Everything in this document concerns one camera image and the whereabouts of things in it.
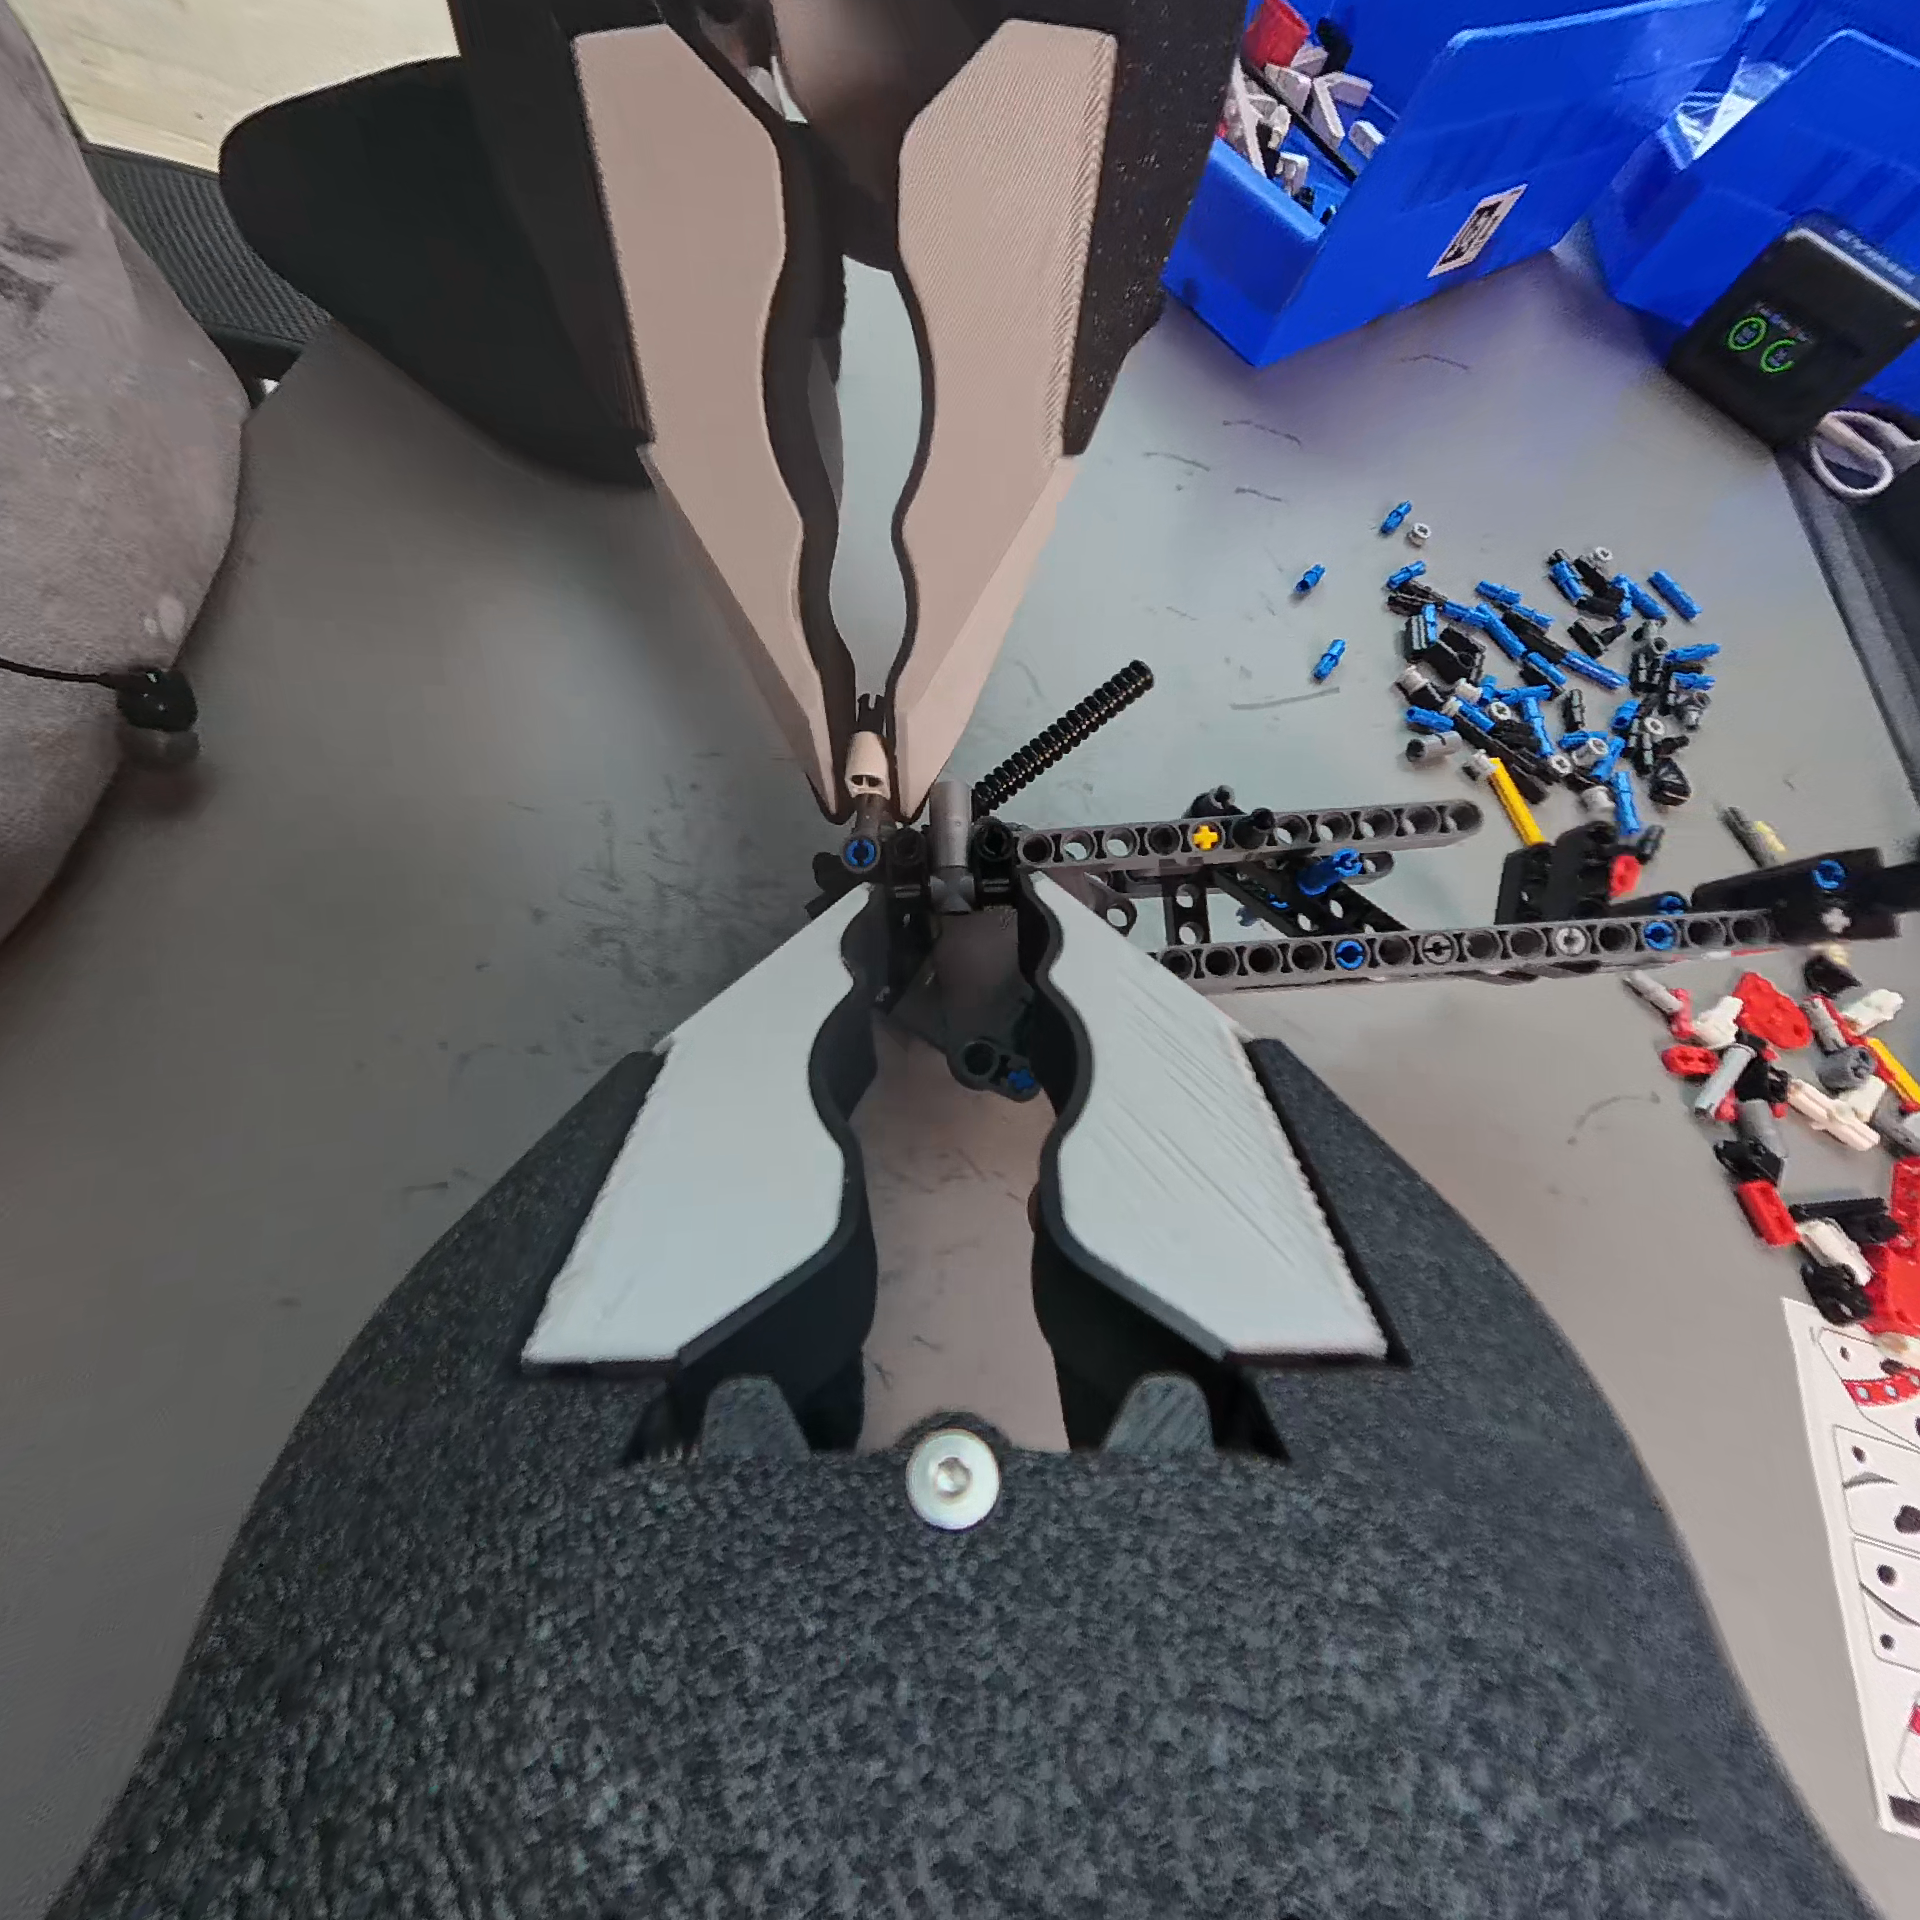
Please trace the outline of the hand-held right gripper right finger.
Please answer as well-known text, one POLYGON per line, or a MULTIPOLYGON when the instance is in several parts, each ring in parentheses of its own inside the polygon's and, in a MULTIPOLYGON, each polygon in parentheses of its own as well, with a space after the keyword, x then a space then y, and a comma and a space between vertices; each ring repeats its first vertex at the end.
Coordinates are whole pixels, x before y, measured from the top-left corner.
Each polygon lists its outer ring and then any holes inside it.
POLYGON ((1053 874, 1024 944, 1059 1045, 1039 1202, 1071 1268, 1219 1365, 1386 1360, 1240 1023, 1053 874))

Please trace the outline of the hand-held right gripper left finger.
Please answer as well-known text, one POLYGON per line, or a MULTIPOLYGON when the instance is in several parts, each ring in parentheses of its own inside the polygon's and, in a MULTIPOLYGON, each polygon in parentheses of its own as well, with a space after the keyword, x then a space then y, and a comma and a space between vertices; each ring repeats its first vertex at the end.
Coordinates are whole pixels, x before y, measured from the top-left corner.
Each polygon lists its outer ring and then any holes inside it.
POLYGON ((876 890, 856 884, 652 1045, 527 1371, 692 1371, 795 1285, 868 1259, 868 1003, 876 890))

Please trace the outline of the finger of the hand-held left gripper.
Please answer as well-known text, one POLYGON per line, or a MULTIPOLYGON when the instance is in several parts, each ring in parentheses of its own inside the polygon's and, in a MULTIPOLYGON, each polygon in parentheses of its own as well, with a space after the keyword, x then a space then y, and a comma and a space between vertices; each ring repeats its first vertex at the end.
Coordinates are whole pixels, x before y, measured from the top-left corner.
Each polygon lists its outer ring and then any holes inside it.
POLYGON ((928 414, 902 493, 892 769, 919 819, 1007 638, 1074 460, 1071 357, 1116 36, 1002 18, 902 141, 902 271, 928 414))
POLYGON ((823 819, 849 819, 837 241, 807 129, 702 18, 575 36, 575 94, 643 381, 643 464, 823 819))

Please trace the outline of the blue plastic bin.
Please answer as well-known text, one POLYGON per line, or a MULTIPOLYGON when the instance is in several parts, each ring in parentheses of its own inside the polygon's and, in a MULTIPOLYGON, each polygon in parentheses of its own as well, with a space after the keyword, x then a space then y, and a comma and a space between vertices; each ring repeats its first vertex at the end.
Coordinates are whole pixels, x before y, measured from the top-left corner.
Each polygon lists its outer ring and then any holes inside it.
POLYGON ((1920 62, 1839 28, 1699 149, 1666 120, 1602 190, 1590 241, 1615 304, 1695 322, 1777 237, 1826 223, 1920 262, 1920 62))
POLYGON ((1735 0, 1360 0, 1296 4, 1369 84, 1352 179, 1306 141, 1313 207, 1224 141, 1169 253, 1166 292, 1248 367, 1552 253, 1633 149, 1732 50, 1735 0))

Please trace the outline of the grey toy chassis assembly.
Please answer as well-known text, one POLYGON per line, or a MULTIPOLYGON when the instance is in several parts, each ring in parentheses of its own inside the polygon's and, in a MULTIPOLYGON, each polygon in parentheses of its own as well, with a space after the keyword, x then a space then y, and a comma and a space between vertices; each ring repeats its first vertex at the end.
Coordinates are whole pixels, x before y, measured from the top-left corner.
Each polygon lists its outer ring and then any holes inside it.
POLYGON ((1007 805, 1054 759, 1089 748, 1155 689, 1144 658, 1092 685, 1081 706, 1039 738, 965 780, 958 819, 935 805, 928 826, 876 822, 856 810, 837 854, 814 857, 821 897, 807 922, 837 897, 876 884, 892 907, 892 979, 881 1003, 902 1003, 928 979, 943 915, 1016 907, 1021 878, 1092 884, 1092 911, 1134 930, 1136 902, 1166 902, 1166 961, 1200 991, 1275 991, 1306 984, 1399 984, 1399 979, 1570 979, 1672 966, 1695 953, 1814 945, 1758 907, 1719 911, 1724 890, 1758 890, 1751 871, 1695 890, 1650 890, 1610 826, 1576 805, 1546 805, 1546 843, 1510 849, 1496 911, 1483 925, 1405 925, 1364 890, 1397 871, 1399 849, 1447 849, 1483 826, 1476 797, 1386 805, 1386 810, 1248 810, 1231 789, 1200 790, 1181 819, 1150 822, 1016 822, 1007 805))

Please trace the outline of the black office chair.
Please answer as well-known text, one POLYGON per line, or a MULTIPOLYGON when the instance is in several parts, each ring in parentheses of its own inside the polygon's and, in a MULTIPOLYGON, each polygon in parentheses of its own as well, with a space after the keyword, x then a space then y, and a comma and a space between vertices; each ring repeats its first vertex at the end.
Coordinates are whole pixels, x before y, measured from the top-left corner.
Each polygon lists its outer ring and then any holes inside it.
POLYGON ((107 213, 256 395, 340 322, 527 464, 650 488, 482 156, 459 56, 243 120, 220 163, 83 141, 107 213))

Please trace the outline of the pile of red white parts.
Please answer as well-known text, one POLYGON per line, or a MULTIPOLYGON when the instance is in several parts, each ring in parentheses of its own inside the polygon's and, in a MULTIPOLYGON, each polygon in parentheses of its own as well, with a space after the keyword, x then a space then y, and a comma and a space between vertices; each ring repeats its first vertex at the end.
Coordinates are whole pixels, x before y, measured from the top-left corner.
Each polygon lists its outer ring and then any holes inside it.
POLYGON ((1759 1245, 1795 1256, 1795 1283, 1823 1320, 1876 1345, 1883 1374, 1917 1374, 1917 1072, 1883 1045, 1907 1013, 1888 989, 1862 989, 1849 930, 1899 930, 1917 915, 1917 857, 1780 857, 1780 843, 1732 815, 1758 854, 1758 890, 1724 890, 1719 911, 1758 907, 1814 944, 1795 991, 1745 966, 1732 991, 1695 999, 1656 971, 1625 989, 1661 1021, 1661 1072, 1691 1090, 1715 1135, 1715 1165, 1759 1245), (1792 1197, 1785 1129, 1844 1155, 1883 1155, 1868 1193, 1792 1197))

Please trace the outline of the pile of small toy pins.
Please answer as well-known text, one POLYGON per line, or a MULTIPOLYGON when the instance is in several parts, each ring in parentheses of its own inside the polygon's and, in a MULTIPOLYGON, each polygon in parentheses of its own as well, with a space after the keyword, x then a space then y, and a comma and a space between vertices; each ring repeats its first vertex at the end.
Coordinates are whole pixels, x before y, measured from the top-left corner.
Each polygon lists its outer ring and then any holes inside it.
POLYGON ((1695 805, 1691 749, 1715 712, 1715 638, 1699 598, 1661 564, 1625 569, 1610 545, 1552 545, 1540 581, 1476 575, 1453 592, 1432 564, 1432 522, 1397 499, 1373 542, 1390 647, 1373 662, 1412 769, 1483 780, 1510 826, 1540 849, 1546 805, 1566 797, 1643 871, 1695 805))

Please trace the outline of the black charger green display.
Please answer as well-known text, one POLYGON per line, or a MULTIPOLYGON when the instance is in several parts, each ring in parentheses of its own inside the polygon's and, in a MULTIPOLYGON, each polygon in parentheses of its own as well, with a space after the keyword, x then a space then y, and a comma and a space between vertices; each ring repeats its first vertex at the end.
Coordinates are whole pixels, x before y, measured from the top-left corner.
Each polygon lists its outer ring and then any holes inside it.
POLYGON ((1814 213, 1672 340, 1661 369, 1758 444, 1792 450, 1917 333, 1917 271, 1814 213))

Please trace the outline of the white sticker sheet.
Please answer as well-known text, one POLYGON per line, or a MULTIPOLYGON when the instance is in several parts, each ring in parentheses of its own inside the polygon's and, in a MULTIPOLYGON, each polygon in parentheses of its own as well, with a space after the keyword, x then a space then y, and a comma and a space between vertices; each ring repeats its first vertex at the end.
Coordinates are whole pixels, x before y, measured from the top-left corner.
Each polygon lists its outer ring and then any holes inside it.
POLYGON ((1878 1340, 1780 1302, 1844 1611, 1876 1812, 1920 1830, 1920 1374, 1878 1340))

